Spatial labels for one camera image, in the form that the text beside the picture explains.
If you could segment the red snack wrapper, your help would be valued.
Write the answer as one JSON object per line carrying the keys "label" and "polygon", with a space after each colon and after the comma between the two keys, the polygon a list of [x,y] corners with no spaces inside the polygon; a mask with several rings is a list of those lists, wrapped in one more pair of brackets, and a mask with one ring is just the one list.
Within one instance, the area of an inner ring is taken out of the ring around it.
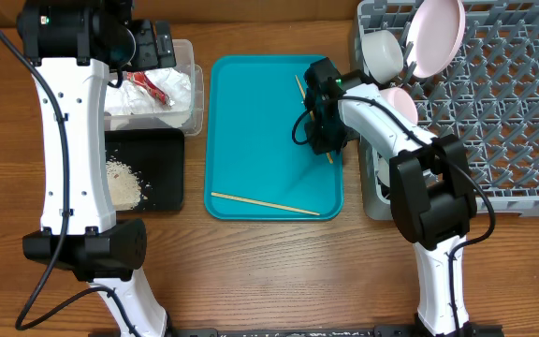
{"label": "red snack wrapper", "polygon": [[149,96],[160,104],[167,105],[170,102],[168,95],[156,86],[145,72],[127,72],[126,76],[132,84],[146,91]]}

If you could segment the wooden chopstick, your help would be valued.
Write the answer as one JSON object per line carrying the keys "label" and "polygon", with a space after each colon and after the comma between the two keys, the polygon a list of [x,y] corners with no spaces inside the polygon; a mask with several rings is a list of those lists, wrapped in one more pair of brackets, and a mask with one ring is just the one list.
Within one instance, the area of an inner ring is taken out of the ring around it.
{"label": "wooden chopstick", "polygon": [[[305,90],[303,89],[303,86],[302,86],[302,84],[301,84],[301,81],[300,81],[298,75],[295,75],[295,79],[296,79],[296,81],[297,81],[297,85],[298,85],[299,91],[300,91],[300,93],[301,93],[302,103],[304,104],[305,98],[306,98],[306,92],[305,92]],[[312,111],[310,112],[310,118],[311,118],[312,121],[314,121],[314,119],[315,119],[315,118],[314,118],[314,114],[313,114]],[[326,157],[327,157],[327,159],[328,159],[329,164],[330,164],[330,165],[333,165],[334,161],[333,161],[333,159],[332,159],[331,154],[330,154],[330,153],[326,153]]]}
{"label": "wooden chopstick", "polygon": [[308,215],[313,215],[313,216],[319,216],[320,215],[319,212],[303,210],[303,209],[300,209],[300,208],[295,208],[295,207],[291,207],[291,206],[271,203],[271,202],[262,201],[262,200],[256,200],[256,199],[250,199],[250,198],[242,198],[242,197],[227,195],[227,194],[218,193],[218,192],[211,192],[211,196],[215,197],[215,198],[228,199],[228,200],[233,200],[233,201],[238,201],[238,202],[242,202],[242,203],[248,203],[248,204],[253,204],[253,205],[257,205],[257,206],[262,206],[262,207],[268,207],[268,208],[272,208],[272,209],[288,211],[288,212],[296,212],[296,213],[308,214]]}

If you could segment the white paper cup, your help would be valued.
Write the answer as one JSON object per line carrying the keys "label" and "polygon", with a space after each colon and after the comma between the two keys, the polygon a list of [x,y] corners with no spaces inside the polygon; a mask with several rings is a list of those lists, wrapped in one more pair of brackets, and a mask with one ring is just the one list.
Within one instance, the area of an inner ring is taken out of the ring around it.
{"label": "white paper cup", "polygon": [[378,158],[376,176],[381,184],[390,186],[389,164],[382,156]]}

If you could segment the white napkin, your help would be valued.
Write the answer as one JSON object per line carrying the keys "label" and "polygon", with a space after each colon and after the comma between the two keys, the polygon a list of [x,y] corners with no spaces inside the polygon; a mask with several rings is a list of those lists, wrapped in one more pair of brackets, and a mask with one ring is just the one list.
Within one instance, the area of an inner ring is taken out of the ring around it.
{"label": "white napkin", "polygon": [[174,68],[124,72],[120,88],[109,87],[105,113],[110,116],[157,117],[180,127],[192,116],[189,75]]}

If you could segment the grey bowl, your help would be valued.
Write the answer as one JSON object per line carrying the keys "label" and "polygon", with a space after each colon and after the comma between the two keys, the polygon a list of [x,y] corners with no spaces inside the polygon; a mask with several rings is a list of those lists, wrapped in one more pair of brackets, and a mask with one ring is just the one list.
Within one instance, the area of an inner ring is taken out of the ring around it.
{"label": "grey bowl", "polygon": [[361,38],[361,52],[368,74],[387,84],[403,70],[403,54],[396,37],[387,30],[368,33]]}

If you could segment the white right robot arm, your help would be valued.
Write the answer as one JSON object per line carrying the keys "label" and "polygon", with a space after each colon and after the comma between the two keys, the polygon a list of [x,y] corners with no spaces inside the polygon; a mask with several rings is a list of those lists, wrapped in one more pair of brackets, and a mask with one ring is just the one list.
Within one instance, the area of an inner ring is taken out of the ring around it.
{"label": "white right robot arm", "polygon": [[463,302],[462,247],[477,207],[462,141],[437,137],[389,104],[360,70],[341,74],[328,58],[304,73],[299,117],[303,144],[315,154],[339,152],[359,134],[387,162],[392,218],[415,250],[420,302],[416,324],[427,336],[461,336],[469,326]]}

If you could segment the large pink plate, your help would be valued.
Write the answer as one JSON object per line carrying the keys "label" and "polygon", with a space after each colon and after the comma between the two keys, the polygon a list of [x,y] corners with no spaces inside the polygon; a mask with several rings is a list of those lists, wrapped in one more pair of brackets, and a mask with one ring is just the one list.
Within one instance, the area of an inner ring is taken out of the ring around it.
{"label": "large pink plate", "polygon": [[465,9],[460,0],[424,0],[406,37],[407,65],[414,77],[426,79],[442,72],[459,51],[465,31]]}

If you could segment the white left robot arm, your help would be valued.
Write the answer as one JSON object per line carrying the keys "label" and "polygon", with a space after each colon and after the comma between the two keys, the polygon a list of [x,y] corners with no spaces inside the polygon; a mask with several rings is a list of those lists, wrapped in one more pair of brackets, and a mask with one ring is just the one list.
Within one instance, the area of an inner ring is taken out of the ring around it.
{"label": "white left robot arm", "polygon": [[175,65],[169,26],[134,20],[129,1],[29,1],[17,19],[36,83],[46,196],[26,258],[70,271],[101,297],[123,336],[169,336],[168,312],[143,270],[147,236],[109,194],[104,107],[124,71]]}

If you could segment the pile of rice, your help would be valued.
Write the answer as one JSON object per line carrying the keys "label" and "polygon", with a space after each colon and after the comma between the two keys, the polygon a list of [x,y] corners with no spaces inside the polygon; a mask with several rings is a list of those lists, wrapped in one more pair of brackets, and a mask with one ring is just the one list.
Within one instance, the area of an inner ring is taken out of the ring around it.
{"label": "pile of rice", "polygon": [[111,202],[116,211],[133,211],[139,204],[149,199],[144,193],[144,188],[150,185],[143,184],[139,171],[134,171],[117,155],[112,154],[107,159],[106,172]]}

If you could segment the small pink bowl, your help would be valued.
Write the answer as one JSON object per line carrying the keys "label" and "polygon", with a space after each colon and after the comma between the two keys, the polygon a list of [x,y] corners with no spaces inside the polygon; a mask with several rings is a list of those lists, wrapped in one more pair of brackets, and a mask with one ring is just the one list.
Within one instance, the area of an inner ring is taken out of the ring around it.
{"label": "small pink bowl", "polygon": [[399,87],[379,91],[381,97],[413,125],[418,123],[418,112],[411,96]]}

